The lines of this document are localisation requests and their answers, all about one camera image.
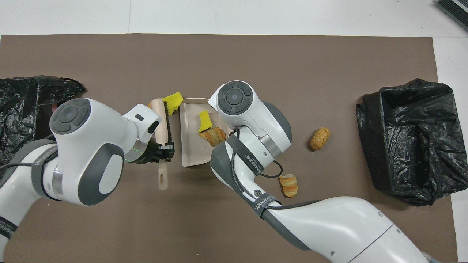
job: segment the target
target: black cable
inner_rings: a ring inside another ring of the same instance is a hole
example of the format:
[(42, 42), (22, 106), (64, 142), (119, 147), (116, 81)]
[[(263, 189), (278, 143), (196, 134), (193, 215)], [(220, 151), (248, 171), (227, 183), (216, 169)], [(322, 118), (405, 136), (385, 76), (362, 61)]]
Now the black cable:
[[(240, 130), (239, 130), (239, 127), (234, 127), (234, 131), (236, 132), (236, 136), (237, 138), (240, 137)], [(231, 156), (231, 173), (233, 174), (233, 179), (234, 179), (234, 183), (236, 184), (237, 188), (239, 189), (239, 191), (241, 192), (245, 192), (244, 191), (244, 188), (241, 186), (241, 183), (239, 182), (239, 179), (237, 178), (237, 175), (235, 174), (235, 169), (234, 169), (234, 157), (235, 157), (235, 151), (233, 149), (233, 155)]]
[(277, 162), (277, 161), (275, 161), (275, 160), (273, 160), (273, 162), (276, 163), (276, 164), (278, 164), (279, 169), (280, 169), (279, 174), (277, 174), (277, 175), (260, 174), (261, 176), (266, 177), (266, 178), (277, 178), (277, 177), (279, 177), (279, 176), (283, 173), (283, 167), (281, 166), (281, 164), (279, 164), (279, 162)]
[(302, 203), (293, 204), (293, 205), (285, 205), (285, 206), (270, 206), (270, 205), (267, 205), (266, 208), (273, 209), (273, 210), (290, 209), (290, 208), (295, 208), (295, 207), (314, 204), (314, 203), (317, 203), (319, 201), (321, 201), (321, 200), (312, 200), (312, 201), (302, 202)]
[(11, 162), (11, 163), (7, 163), (5, 165), (2, 165), (0, 167), (0, 171), (3, 170), (3, 169), (10, 168), (10, 167), (15, 167), (15, 166), (32, 166), (32, 163), (29, 163), (29, 162)]
[(59, 151), (57, 150), (54, 153), (52, 153), (51, 155), (49, 155), (49, 157), (47, 157), (47, 159), (45, 159), (44, 164), (50, 162), (51, 160), (55, 159), (58, 156), (59, 156)]

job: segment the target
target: brown paper surface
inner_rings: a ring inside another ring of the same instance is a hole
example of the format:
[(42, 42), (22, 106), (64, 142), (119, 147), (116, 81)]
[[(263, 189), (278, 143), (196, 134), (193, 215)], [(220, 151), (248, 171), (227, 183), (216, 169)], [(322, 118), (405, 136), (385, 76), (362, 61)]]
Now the brown paper surface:
[[(292, 127), (292, 146), (278, 161), (285, 173), (297, 176), (298, 194), (286, 199), (277, 179), (257, 178), (265, 190), (286, 205), (363, 198), (422, 251), (440, 261), (457, 259), (450, 198), (413, 207), (378, 192), (356, 124), (355, 105), (362, 95), (416, 77), (437, 81), (430, 38), (2, 36), (0, 78), (40, 74), (76, 79), (88, 89), (84, 97), (121, 114), (176, 91), (208, 98), (221, 84), (244, 80)], [(126, 164), (114, 193), (93, 207), (39, 200), (7, 245), (5, 261), (328, 262), (282, 239), (213, 175), (209, 164), (183, 168), (177, 112), (170, 123), (176, 154), (167, 191), (158, 190), (157, 164)], [(328, 127), (331, 137), (323, 149), (311, 152), (308, 142), (320, 127)], [(266, 169), (276, 171), (274, 165)]]

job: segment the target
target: black trash bag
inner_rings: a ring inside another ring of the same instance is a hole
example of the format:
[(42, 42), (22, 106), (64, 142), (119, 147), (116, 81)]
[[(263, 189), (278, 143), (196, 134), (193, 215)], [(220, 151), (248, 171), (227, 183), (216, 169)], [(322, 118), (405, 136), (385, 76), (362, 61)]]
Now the black trash bag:
[(51, 134), (53, 104), (86, 91), (67, 78), (36, 76), (0, 80), (0, 163), (10, 162), (25, 144)]
[(468, 187), (465, 144), (452, 89), (415, 79), (366, 94), (356, 106), (372, 182), (415, 206)]

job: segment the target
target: croissant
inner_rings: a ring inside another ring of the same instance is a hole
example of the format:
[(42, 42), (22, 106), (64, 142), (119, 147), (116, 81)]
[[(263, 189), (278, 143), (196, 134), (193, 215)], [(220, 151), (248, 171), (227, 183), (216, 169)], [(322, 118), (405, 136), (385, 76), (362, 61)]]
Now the croissant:
[(207, 140), (211, 147), (215, 147), (216, 145), (226, 140), (226, 134), (219, 127), (200, 132), (198, 135)]
[(283, 193), (287, 197), (294, 197), (297, 194), (297, 180), (296, 177), (292, 174), (280, 175), (279, 182), (283, 187)]

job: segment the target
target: circular button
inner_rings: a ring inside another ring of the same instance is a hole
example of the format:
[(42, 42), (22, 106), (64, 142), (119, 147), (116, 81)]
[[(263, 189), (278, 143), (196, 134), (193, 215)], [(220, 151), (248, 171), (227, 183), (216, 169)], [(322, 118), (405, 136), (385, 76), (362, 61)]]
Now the circular button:
[(68, 107), (65, 107), (63, 110), (61, 110), (60, 116), (58, 117), (58, 119), (62, 123), (69, 123), (73, 121), (77, 115), (78, 115), (78, 108), (70, 105)]
[(244, 95), (242, 95), (242, 92), (238, 89), (231, 89), (226, 94), (226, 100), (231, 105), (237, 105), (241, 103), (243, 98)]
[(224, 95), (226, 92), (235, 87), (235, 81), (228, 82), (219, 90), (219, 95)]

